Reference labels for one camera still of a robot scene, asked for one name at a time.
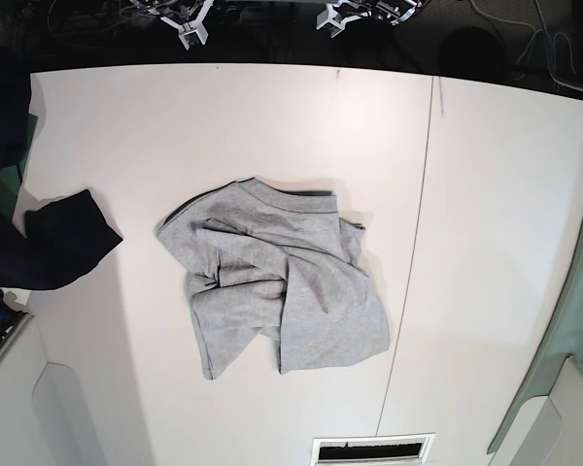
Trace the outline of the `grey t-shirt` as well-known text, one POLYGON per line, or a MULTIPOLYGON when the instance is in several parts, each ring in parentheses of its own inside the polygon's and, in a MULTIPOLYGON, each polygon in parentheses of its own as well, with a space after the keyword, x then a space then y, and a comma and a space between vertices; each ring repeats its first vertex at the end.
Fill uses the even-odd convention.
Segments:
POLYGON ((200 194, 156 236, 188 275, 203 375, 218 378, 257 336, 280 373, 348 367, 386 351, 386 311, 360 267, 361 224, 331 191, 250 178, 200 194))

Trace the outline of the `black round stool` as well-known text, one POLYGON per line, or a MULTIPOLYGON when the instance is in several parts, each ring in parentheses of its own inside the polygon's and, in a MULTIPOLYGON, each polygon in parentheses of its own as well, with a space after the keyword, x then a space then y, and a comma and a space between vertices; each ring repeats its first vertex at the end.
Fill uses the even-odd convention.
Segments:
POLYGON ((445 77, 498 83, 506 70, 505 46, 483 28, 461 28, 442 42, 438 67, 445 77))

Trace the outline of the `dark navy cloth pile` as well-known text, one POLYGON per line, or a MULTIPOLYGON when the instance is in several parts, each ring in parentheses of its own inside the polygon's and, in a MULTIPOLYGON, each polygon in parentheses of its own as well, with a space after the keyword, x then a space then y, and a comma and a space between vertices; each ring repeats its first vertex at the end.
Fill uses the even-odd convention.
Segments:
MULTIPOLYGON (((28 150, 32 91, 27 67, 0 47, 0 172, 28 150)), ((0 215, 0 287, 55 290, 91 272, 121 241, 89 190, 24 214, 24 229, 0 215)))

